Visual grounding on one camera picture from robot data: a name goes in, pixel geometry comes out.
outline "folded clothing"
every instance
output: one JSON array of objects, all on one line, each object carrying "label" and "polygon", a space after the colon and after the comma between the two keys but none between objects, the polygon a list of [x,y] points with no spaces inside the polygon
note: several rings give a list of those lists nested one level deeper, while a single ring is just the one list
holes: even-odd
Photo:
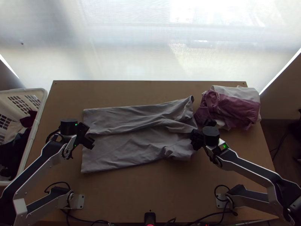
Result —
[{"label": "folded clothing", "polygon": [[83,147],[82,173],[140,165],[162,158],[189,160],[197,128],[193,96],[157,105],[84,109],[94,148]]},{"label": "folded clothing", "polygon": [[261,119],[260,97],[254,88],[212,86],[202,95],[200,107],[194,114],[200,125],[214,119],[220,128],[247,130]]}]

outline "gray cloth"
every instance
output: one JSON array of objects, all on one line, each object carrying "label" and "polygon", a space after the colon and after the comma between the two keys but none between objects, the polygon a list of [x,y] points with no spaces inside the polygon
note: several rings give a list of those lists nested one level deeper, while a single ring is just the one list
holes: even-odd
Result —
[{"label": "gray cloth", "polygon": [[156,105],[84,109],[95,147],[83,147],[82,173],[140,165],[162,158],[189,160],[197,129],[193,96]]}]

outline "purple cloth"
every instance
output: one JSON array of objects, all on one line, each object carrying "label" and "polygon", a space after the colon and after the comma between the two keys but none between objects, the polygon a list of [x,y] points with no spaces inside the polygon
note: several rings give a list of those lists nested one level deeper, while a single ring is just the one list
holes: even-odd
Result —
[{"label": "purple cloth", "polygon": [[228,128],[240,127],[247,130],[258,118],[260,103],[229,97],[212,89],[203,95],[200,107],[194,114],[197,123],[206,119],[223,120]]}]

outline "wooden table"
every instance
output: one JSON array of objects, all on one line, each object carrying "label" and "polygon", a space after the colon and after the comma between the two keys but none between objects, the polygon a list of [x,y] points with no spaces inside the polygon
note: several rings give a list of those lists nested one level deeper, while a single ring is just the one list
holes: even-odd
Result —
[{"label": "wooden table", "polygon": [[[54,81],[44,108],[27,166],[45,145],[47,135],[56,130],[60,120],[76,118],[82,121],[84,108],[158,104],[193,95],[196,110],[202,92],[211,85],[246,86],[245,82],[191,82],[191,81]],[[248,131],[222,131],[238,155],[258,165],[274,170],[260,124]],[[177,217],[177,222],[189,222],[207,214],[221,211],[216,207],[213,190],[219,184],[234,187],[244,184],[247,189],[265,192],[265,189],[236,172],[226,172],[209,161],[203,149],[189,162],[160,160],[125,169],[81,174],[82,148],[73,152],[74,159],[51,169],[37,183],[26,201],[32,202],[45,194],[47,185],[66,181],[75,193],[85,194],[84,209],[73,211],[76,217],[115,223],[143,222],[144,213],[153,211],[158,222]],[[227,214],[225,221],[276,218],[250,208],[240,208],[239,215]],[[219,221],[220,215],[209,218]],[[61,211],[54,211],[47,221],[65,221]]]}]

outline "laundry basket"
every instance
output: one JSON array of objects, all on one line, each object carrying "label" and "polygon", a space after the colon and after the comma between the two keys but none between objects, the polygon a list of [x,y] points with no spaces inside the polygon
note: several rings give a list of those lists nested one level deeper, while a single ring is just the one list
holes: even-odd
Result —
[{"label": "laundry basket", "polygon": [[[3,144],[7,128],[12,121],[18,122],[21,118],[29,116],[29,110],[37,111],[17,176],[25,168],[46,99],[47,91],[45,89],[12,89],[0,91],[0,145]],[[8,179],[8,177],[0,176],[0,186],[7,186],[10,183]]]}]

